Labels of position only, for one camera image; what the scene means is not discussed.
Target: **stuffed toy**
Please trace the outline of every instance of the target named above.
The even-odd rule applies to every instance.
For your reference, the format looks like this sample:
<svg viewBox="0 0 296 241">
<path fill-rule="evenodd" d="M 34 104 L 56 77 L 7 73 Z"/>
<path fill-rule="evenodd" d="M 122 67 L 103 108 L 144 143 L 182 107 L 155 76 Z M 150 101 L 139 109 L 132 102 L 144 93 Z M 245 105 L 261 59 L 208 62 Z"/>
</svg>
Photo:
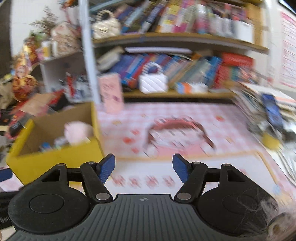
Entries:
<svg viewBox="0 0 296 241">
<path fill-rule="evenodd" d="M 72 121 L 64 127 L 64 136 L 70 145 L 86 142 L 94 136 L 93 127 L 82 121 Z"/>
</svg>

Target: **black circular base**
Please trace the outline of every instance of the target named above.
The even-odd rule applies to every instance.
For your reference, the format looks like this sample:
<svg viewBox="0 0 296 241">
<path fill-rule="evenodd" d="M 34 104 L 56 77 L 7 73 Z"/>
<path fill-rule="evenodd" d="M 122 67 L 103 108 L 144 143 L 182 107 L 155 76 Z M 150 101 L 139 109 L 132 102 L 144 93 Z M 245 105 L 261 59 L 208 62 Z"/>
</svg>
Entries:
<svg viewBox="0 0 296 241">
<path fill-rule="evenodd" d="M 251 225 L 263 229 L 264 212 L 256 187 L 217 187 L 205 192 L 198 200 L 197 211 L 201 218 L 218 232 L 231 236 L 249 233 Z"/>
<path fill-rule="evenodd" d="M 28 185 L 17 194 L 8 207 L 16 229 L 35 234 L 52 234 L 80 223 L 90 206 L 80 191 L 59 182 Z"/>
</svg>

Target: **yellow cardboard box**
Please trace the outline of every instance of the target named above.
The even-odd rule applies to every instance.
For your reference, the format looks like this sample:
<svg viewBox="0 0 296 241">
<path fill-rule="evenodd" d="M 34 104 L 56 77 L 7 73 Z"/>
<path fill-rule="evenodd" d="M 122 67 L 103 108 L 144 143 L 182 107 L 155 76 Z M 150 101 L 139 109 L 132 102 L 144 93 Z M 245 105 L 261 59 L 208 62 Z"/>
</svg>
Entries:
<svg viewBox="0 0 296 241">
<path fill-rule="evenodd" d="M 71 121 L 83 121 L 93 126 L 94 137 L 90 138 L 90 142 L 44 153 L 38 151 L 42 143 L 53 145 L 55 138 L 63 136 L 64 125 Z M 88 161 L 98 162 L 103 156 L 95 105 L 85 103 L 66 111 L 30 119 L 13 144 L 6 163 L 26 185 L 58 163 L 74 168 Z"/>
</svg>

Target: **white handbag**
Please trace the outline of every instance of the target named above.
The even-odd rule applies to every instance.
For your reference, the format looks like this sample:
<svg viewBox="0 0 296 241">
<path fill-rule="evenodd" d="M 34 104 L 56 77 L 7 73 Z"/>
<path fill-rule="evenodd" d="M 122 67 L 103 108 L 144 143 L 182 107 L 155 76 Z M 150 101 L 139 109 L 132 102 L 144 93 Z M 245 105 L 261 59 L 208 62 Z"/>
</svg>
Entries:
<svg viewBox="0 0 296 241">
<path fill-rule="evenodd" d="M 109 18 L 101 21 L 102 16 L 108 13 Z M 120 35 L 120 22 L 114 17 L 114 14 L 109 10 L 101 10 L 98 12 L 96 22 L 92 25 L 94 31 L 93 36 L 95 39 L 103 39 L 112 36 Z"/>
<path fill-rule="evenodd" d="M 148 70 L 156 66 L 158 73 L 148 74 Z M 149 62 L 143 67 L 142 74 L 139 76 L 139 89 L 144 94 L 163 93 L 168 91 L 168 78 L 163 74 L 160 65 Z"/>
</svg>

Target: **white pole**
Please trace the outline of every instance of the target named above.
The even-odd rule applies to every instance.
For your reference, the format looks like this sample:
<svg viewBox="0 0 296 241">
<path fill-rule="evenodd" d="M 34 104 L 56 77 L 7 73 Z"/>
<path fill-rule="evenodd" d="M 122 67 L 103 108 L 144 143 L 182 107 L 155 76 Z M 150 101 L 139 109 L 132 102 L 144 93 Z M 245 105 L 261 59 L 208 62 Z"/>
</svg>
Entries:
<svg viewBox="0 0 296 241">
<path fill-rule="evenodd" d="M 89 3 L 88 0 L 79 0 L 79 15 L 81 25 L 83 56 L 87 72 L 87 78 L 90 84 L 94 103 L 101 103 L 99 87 L 96 78 L 96 59 L 94 55 L 93 42 L 91 36 L 91 25 L 89 22 Z"/>
</svg>

